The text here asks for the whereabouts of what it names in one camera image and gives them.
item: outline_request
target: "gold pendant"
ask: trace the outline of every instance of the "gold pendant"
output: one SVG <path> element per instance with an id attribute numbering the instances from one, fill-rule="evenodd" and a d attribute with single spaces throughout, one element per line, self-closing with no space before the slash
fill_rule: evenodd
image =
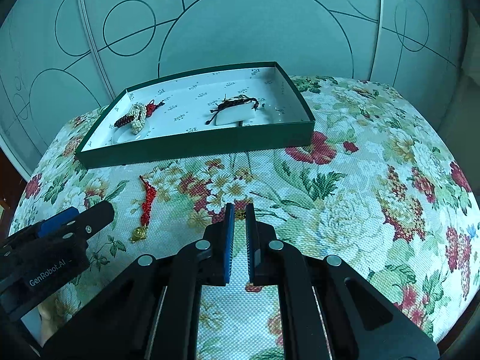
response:
<path id="1" fill-rule="evenodd" d="M 132 233 L 130 241 L 132 243 L 147 238 L 147 226 L 138 226 Z"/>

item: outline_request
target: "green box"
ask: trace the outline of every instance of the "green box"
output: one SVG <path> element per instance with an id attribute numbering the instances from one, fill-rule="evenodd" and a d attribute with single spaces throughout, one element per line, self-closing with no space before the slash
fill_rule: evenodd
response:
<path id="1" fill-rule="evenodd" d="M 221 102 L 224 92 L 227 98 L 239 93 L 258 98 L 261 105 L 255 118 L 242 127 L 216 127 L 213 123 L 206 126 L 204 121 L 212 115 L 210 108 Z M 114 121 L 126 114 L 131 104 L 147 104 L 152 99 L 156 104 L 165 100 L 165 105 L 147 118 L 148 135 L 112 144 Z M 307 146 L 314 125 L 308 105 L 277 62 L 229 64 L 165 76 L 125 89 L 95 121 L 75 155 L 90 169 Z"/>

